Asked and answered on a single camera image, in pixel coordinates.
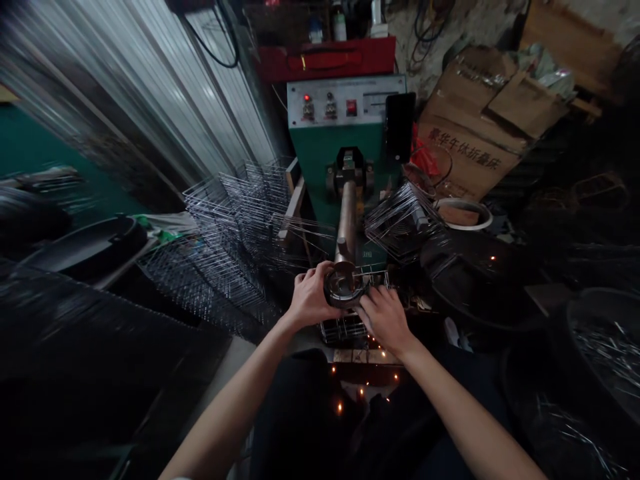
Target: plastic bottle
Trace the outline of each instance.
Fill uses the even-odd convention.
[[[346,41],[347,22],[345,21],[345,12],[342,10],[340,0],[333,0],[331,19],[333,21],[333,41]]]

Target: hand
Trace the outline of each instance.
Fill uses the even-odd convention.
[[[360,298],[360,307],[355,310],[367,330],[396,357],[416,340],[394,289],[384,285],[370,288],[369,294]]]
[[[333,262],[324,261],[296,276],[291,306],[283,317],[295,330],[342,316],[342,310],[330,306],[325,298],[325,276],[332,270]]]

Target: corrugated metal sheet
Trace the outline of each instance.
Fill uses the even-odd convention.
[[[213,11],[187,20],[218,58],[232,61]],[[274,126],[257,107],[251,72],[199,51],[163,1],[30,0],[0,27],[7,36],[0,81],[22,107],[67,140],[95,134],[102,122],[173,191],[283,153],[267,133]]]

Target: wrist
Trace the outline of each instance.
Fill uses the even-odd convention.
[[[296,315],[291,310],[287,310],[285,314],[282,317],[280,317],[280,320],[278,320],[278,322],[276,323],[276,327],[279,328],[282,334],[292,337],[299,330],[298,324],[299,324],[298,315]]]
[[[403,342],[402,347],[399,348],[398,352],[394,353],[394,355],[402,361],[402,363],[406,363],[408,357],[422,350],[427,350],[427,348],[414,335],[411,335]]]

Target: green surface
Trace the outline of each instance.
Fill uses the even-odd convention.
[[[75,227],[110,218],[114,213],[149,213],[105,172],[14,105],[0,105],[0,145],[0,177],[35,173],[52,164],[69,165],[78,171],[96,206],[74,218]]]
[[[375,188],[370,196],[365,197],[365,213],[378,205],[381,190],[386,189],[389,183],[395,187],[398,182],[400,165],[387,165],[384,158],[382,123],[291,129],[289,132],[313,212],[319,222],[337,227],[340,220],[340,199],[329,200],[326,187],[327,168],[335,165],[340,148],[358,147],[365,162],[373,162]],[[359,237],[357,264],[384,264],[386,252],[367,242],[362,232]],[[326,243],[324,248],[333,256],[335,244]]]

